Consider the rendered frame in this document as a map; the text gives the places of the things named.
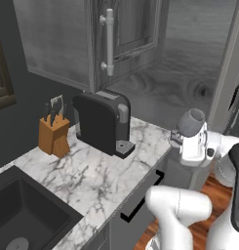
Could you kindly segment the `dark brown window frame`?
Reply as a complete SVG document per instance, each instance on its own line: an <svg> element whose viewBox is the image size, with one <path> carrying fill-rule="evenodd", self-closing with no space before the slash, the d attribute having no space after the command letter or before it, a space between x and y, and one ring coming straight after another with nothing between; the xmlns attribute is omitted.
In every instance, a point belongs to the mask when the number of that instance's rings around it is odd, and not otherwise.
<svg viewBox="0 0 239 250"><path fill-rule="evenodd" d="M0 40L0 109L17 102Z"/></svg>

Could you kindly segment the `grey wood tall cabinet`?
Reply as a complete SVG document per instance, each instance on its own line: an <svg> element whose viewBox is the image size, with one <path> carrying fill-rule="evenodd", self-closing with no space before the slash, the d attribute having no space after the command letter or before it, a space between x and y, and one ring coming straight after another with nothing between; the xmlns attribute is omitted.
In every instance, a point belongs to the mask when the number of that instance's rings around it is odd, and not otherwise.
<svg viewBox="0 0 239 250"><path fill-rule="evenodd" d="M209 113L237 0L170 0L164 55L111 89L135 118L172 130L196 107Z"/></svg>

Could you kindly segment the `wooden knife block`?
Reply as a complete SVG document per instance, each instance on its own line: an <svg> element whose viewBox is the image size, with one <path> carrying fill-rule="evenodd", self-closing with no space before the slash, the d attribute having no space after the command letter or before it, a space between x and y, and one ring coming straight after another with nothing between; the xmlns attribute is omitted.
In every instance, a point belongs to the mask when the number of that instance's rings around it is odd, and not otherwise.
<svg viewBox="0 0 239 250"><path fill-rule="evenodd" d="M57 115L54 122L51 122L51 115L47 119L39 120L38 146L41 150L53 154L58 158L64 157L70 152L67 142L67 133L70 121Z"/></svg>

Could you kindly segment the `silver cleaver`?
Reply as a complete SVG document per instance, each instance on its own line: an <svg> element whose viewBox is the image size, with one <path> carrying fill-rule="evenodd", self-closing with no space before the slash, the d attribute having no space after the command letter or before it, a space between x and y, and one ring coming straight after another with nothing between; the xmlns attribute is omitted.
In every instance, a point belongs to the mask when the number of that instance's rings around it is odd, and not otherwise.
<svg viewBox="0 0 239 250"><path fill-rule="evenodd" d="M63 96L54 97L51 99L51 106L56 105L58 107L58 114L63 112Z"/></svg>

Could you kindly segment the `black sink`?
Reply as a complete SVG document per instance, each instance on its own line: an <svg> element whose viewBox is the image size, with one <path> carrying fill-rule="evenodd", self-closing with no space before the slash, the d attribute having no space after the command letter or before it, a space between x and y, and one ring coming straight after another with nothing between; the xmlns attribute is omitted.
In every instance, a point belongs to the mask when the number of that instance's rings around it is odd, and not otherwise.
<svg viewBox="0 0 239 250"><path fill-rule="evenodd" d="M53 250L82 219L19 167L0 174L0 250Z"/></svg>

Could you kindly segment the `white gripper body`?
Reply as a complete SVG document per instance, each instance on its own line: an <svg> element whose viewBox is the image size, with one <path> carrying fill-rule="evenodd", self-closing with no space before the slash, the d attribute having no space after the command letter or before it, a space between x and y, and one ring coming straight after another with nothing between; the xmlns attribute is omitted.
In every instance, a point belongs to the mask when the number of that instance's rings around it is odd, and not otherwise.
<svg viewBox="0 0 239 250"><path fill-rule="evenodd" d="M206 158L207 123L193 137L183 137L179 150L180 163L190 167L199 167Z"/></svg>

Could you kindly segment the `black coffee machine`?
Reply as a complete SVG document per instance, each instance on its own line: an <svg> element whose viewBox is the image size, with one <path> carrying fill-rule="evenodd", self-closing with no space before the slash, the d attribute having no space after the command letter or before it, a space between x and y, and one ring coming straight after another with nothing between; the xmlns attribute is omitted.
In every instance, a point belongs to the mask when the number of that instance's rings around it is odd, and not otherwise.
<svg viewBox="0 0 239 250"><path fill-rule="evenodd" d="M135 150L130 142L131 104L126 96L113 91L83 92L72 99L72 105L80 141L122 159Z"/></svg>

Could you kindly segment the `grey drawer front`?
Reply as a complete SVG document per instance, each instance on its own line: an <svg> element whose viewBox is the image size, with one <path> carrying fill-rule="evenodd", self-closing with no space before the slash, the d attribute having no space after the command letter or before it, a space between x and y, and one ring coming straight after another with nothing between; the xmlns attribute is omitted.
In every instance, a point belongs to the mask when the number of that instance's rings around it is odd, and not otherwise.
<svg viewBox="0 0 239 250"><path fill-rule="evenodd" d="M110 221L110 250L133 250L153 221L153 216L146 207L145 194L150 187L163 184L168 155L169 153L165 153L161 157L113 215Z"/></svg>

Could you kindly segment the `grey wood wall cupboard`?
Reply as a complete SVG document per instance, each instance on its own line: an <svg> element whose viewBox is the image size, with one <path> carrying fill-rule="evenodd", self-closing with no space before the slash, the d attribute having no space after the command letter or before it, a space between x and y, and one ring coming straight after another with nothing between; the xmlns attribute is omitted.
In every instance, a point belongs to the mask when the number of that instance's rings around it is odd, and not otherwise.
<svg viewBox="0 0 239 250"><path fill-rule="evenodd" d="M13 0L27 69L95 91L88 0Z"/></svg>

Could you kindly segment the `grey wood cupboard door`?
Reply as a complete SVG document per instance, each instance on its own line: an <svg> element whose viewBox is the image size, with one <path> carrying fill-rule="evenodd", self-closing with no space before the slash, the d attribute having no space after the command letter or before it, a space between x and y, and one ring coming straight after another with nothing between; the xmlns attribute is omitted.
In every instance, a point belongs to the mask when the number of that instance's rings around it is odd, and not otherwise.
<svg viewBox="0 0 239 250"><path fill-rule="evenodd" d="M93 31L94 90L97 92L134 73L158 63L163 56L170 0L90 0ZM114 15L113 63L108 76L106 25L100 16L112 9Z"/></svg>

